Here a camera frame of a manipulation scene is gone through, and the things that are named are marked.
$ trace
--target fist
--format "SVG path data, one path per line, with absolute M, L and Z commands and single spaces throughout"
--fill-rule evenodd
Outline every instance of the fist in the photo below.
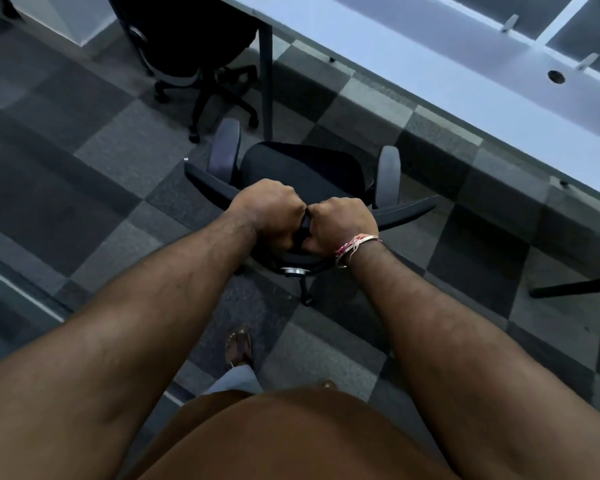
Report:
M 246 219 L 258 240 L 288 250 L 300 228 L 306 205 L 293 187 L 264 179 L 242 190 L 231 202 L 228 214 Z
M 311 214 L 311 236 L 303 248 L 318 256 L 333 256 L 340 247 L 358 234 L 378 234 L 378 226 L 367 206 L 359 198 L 330 198 L 314 203 Z

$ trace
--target checkered carpet floor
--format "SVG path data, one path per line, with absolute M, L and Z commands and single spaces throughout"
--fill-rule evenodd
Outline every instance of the checkered carpet floor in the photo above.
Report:
M 367 177 L 382 145 L 402 158 L 402 197 L 435 211 L 383 233 L 425 279 L 496 323 L 600 410 L 600 294 L 533 300 L 530 287 L 600 277 L 600 202 L 303 43 L 274 42 L 274 137 L 351 153 Z M 257 63 L 257 45 L 235 65 Z M 258 87 L 240 87 L 259 107 Z M 184 179 L 232 116 L 241 154 L 261 141 L 212 98 L 187 138 L 193 90 L 160 105 L 125 39 L 73 61 L 0 21 L 0 261 L 69 308 L 219 211 Z M 224 371 L 225 334 L 253 333 L 266 388 L 330 378 L 399 426 L 413 409 L 378 317 L 346 271 L 297 283 L 254 262 L 232 279 L 176 381 L 193 394 Z

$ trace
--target person's left hand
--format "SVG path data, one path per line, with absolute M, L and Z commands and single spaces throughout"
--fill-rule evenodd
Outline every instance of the person's left hand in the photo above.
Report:
M 265 178 L 236 195 L 226 212 L 247 219 L 259 240 L 288 250 L 305 209 L 293 187 Z

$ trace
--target person's right arm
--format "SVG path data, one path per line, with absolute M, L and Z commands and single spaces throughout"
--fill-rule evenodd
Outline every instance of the person's right arm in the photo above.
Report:
M 357 199 L 309 207 L 305 249 L 378 234 Z M 348 261 L 382 318 L 409 393 L 464 478 L 600 479 L 600 414 L 506 333 L 366 242 Z

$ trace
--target bracelet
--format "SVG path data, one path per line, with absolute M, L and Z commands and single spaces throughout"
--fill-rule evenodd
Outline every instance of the bracelet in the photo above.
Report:
M 382 239 L 380 239 L 380 236 L 377 236 L 377 235 L 358 234 L 352 240 L 350 240 L 349 242 L 346 242 L 345 244 L 343 244 L 340 247 L 340 249 L 338 249 L 336 251 L 336 266 L 338 266 L 338 267 L 347 267 L 346 264 L 340 264 L 340 261 L 342 260 L 342 258 L 349 251 L 351 251 L 351 256 L 353 256 L 353 253 L 355 253 L 358 250 L 358 248 L 360 247 L 360 244 L 362 244 L 363 242 L 367 242 L 367 241 L 382 242 Z

